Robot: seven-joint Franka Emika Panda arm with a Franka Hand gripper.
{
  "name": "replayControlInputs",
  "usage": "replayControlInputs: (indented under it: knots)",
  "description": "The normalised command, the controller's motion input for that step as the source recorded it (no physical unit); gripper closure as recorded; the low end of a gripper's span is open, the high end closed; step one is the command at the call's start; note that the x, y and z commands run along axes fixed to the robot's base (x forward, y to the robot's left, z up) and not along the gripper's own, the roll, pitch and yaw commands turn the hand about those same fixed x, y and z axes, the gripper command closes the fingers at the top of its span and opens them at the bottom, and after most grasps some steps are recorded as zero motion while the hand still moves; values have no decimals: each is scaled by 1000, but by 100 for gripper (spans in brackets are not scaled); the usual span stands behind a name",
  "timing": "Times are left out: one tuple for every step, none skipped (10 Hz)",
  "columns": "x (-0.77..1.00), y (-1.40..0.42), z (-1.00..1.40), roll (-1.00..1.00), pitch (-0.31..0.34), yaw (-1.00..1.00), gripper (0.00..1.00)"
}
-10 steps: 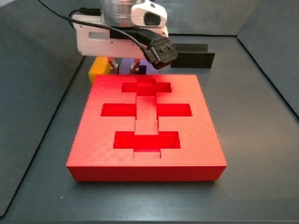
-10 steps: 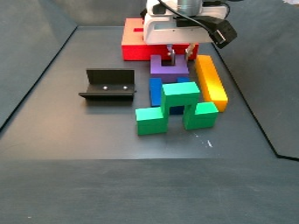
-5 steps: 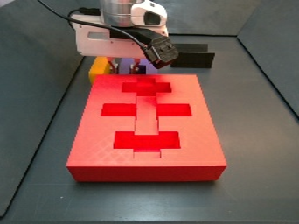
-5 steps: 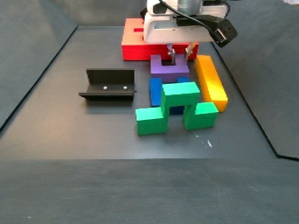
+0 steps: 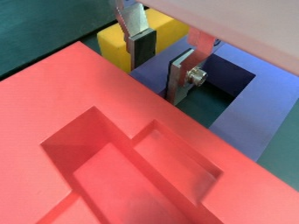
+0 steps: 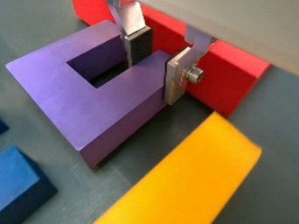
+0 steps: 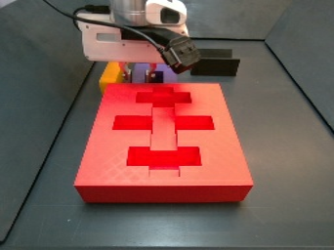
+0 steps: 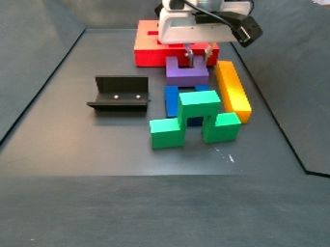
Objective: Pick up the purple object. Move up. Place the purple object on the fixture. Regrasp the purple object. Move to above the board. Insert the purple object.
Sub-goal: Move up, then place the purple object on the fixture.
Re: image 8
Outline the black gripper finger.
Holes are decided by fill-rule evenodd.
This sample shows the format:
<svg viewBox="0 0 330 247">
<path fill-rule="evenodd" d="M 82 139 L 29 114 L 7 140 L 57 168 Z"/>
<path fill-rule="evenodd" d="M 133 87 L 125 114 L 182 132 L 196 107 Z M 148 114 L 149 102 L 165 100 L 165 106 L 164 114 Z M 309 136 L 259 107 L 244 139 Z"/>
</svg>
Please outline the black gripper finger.
<svg viewBox="0 0 330 247">
<path fill-rule="evenodd" d="M 189 43 L 184 43 L 184 49 L 185 49 L 185 57 L 186 57 L 188 63 L 189 63 L 189 68 L 192 68 L 193 67 L 193 51 L 190 49 Z"/>
</svg>

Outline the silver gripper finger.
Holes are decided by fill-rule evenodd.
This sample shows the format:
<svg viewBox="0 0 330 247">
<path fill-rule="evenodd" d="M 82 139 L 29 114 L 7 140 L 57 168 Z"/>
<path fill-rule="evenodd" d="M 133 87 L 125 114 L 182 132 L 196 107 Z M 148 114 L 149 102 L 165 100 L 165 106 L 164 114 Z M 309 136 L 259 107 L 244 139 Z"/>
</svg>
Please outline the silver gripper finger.
<svg viewBox="0 0 330 247">
<path fill-rule="evenodd" d="M 209 42 L 207 48 L 202 51 L 202 60 L 205 63 L 211 63 L 212 61 L 212 51 L 215 48 L 215 44 L 216 44 L 215 42 Z"/>
</svg>

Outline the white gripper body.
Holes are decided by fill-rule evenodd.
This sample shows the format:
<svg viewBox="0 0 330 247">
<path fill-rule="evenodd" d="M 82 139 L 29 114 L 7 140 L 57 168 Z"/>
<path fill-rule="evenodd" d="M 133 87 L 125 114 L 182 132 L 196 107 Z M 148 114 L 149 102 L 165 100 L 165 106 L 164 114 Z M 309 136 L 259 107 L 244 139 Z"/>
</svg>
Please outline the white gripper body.
<svg viewBox="0 0 330 247">
<path fill-rule="evenodd" d="M 158 12 L 160 42 L 177 44 L 236 41 L 227 25 L 196 23 L 196 13 L 216 12 L 249 15 L 252 0 L 161 0 Z"/>
</svg>

